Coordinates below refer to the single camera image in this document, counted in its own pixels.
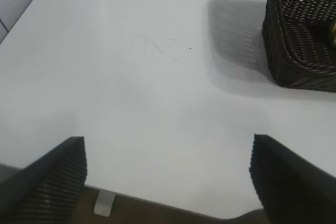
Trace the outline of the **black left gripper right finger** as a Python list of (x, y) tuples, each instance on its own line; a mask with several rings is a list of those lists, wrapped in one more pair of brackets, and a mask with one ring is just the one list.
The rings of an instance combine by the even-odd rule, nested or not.
[(250, 176), (271, 223), (335, 223), (335, 177), (256, 134)]

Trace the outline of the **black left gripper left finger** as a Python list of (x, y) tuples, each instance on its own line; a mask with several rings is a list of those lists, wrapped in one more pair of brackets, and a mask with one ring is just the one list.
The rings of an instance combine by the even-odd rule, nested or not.
[(1, 181), (1, 223), (68, 223), (86, 178), (85, 139), (70, 137)]

